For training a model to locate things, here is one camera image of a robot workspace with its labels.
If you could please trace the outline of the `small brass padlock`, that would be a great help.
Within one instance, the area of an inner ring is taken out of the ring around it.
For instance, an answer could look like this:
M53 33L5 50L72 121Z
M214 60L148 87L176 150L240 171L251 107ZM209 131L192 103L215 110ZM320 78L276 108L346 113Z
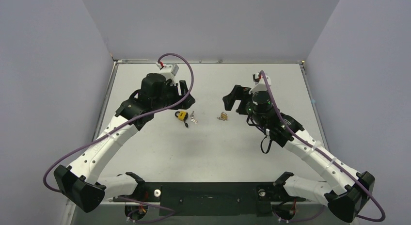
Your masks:
M218 117L219 120L222 121L227 121L228 120L228 115L226 112L221 112L220 116Z

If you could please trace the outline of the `yellow padlock with keys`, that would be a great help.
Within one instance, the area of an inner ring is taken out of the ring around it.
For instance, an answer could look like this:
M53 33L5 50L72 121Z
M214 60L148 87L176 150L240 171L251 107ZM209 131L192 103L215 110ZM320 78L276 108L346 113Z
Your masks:
M192 112L188 112L188 111L176 111L174 113L174 116L181 122L184 123L186 128L189 128L189 124L188 124L188 120L190 120L191 122L193 122L194 124L197 124L198 121L195 119L194 116L194 111Z

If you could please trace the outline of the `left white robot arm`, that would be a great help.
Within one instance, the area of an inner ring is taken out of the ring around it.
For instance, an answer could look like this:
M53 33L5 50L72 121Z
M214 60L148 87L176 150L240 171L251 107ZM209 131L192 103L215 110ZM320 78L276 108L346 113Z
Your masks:
M171 76L147 74L140 89L121 103L98 139L68 166L59 165L54 170L60 192L84 212L96 209L107 198L127 195L133 201L142 199L145 188L140 176L126 172L101 177L102 171L155 113L188 109L194 103L185 80L176 83Z

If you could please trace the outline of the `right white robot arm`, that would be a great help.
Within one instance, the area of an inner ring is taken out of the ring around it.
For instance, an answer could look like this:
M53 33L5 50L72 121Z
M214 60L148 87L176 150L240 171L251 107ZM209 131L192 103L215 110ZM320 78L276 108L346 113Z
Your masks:
M374 187L372 174L344 165L313 139L301 123L280 112L268 91L252 92L248 87L235 85L222 100L226 111L232 110L235 101L240 101L236 112L247 116L249 126L258 128L271 143L298 156L323 179L313 181L284 172L273 183L277 198L304 198L320 203L346 223L359 216Z

